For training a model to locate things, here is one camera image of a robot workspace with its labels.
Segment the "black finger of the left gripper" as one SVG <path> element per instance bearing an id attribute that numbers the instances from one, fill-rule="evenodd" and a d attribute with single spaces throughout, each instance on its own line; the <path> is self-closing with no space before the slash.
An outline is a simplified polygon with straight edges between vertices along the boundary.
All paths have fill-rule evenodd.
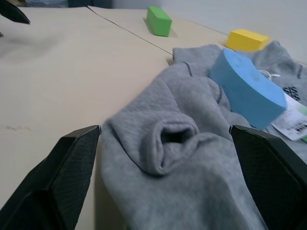
<path id="1" fill-rule="evenodd" d="M 27 16 L 12 3 L 0 3 L 0 15 L 16 23 L 30 24 Z"/>

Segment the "yellow foam block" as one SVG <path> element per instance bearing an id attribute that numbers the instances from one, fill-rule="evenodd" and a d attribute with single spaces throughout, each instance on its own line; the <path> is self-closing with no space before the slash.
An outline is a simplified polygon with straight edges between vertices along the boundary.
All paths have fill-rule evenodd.
<path id="1" fill-rule="evenodd" d="M 258 51 L 263 49 L 270 37 L 249 31 L 236 29 L 230 32 L 226 41 L 226 47 L 232 50 Z"/>

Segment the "green foam block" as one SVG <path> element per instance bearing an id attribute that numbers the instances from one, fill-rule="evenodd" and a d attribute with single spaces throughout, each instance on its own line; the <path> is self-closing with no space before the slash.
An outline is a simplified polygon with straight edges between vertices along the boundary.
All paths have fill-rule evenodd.
<path id="1" fill-rule="evenodd" d="M 172 19 L 161 7 L 148 6 L 146 21 L 154 35 L 169 37 Z"/>

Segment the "grey zip-up garment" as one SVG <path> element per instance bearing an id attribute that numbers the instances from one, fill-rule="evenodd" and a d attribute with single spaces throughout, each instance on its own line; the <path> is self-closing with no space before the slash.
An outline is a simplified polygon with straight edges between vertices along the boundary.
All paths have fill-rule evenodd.
<path id="1" fill-rule="evenodd" d="M 102 127 L 104 183 L 129 230 L 269 230 L 246 185 L 229 129 L 281 138 L 307 164 L 307 142 L 231 110 L 210 70 L 217 45 L 174 48 L 173 64 Z M 307 107 L 307 66 L 279 42 L 235 51 Z"/>

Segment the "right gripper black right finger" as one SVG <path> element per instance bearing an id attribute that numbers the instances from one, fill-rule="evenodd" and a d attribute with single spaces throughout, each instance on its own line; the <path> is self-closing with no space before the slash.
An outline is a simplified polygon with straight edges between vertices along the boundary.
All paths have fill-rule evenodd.
<path id="1" fill-rule="evenodd" d="M 229 129 L 252 198 L 269 230 L 307 230 L 307 164 L 279 137 Z"/>

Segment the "blue foam block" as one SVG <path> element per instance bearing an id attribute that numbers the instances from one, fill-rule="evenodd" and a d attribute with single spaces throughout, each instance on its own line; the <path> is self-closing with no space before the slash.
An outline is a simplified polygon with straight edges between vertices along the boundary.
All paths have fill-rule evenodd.
<path id="1" fill-rule="evenodd" d="M 210 78 L 223 89 L 231 110 L 253 127 L 266 128 L 287 109 L 282 88 L 262 75 L 248 57 L 235 51 L 221 51 Z"/>

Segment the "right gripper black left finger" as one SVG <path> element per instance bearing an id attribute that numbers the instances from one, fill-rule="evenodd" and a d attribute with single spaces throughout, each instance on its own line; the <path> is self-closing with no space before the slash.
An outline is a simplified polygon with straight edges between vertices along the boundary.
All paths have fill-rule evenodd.
<path id="1" fill-rule="evenodd" d="M 99 136 L 94 125 L 61 137 L 0 210 L 0 230 L 75 230 Z"/>

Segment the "white paper hang tag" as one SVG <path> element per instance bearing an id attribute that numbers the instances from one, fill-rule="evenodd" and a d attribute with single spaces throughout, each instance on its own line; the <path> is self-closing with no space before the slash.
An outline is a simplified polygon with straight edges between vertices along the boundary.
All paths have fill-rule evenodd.
<path id="1" fill-rule="evenodd" d="M 271 125 L 291 141 L 307 142 L 307 107 L 285 93 L 287 109 Z"/>

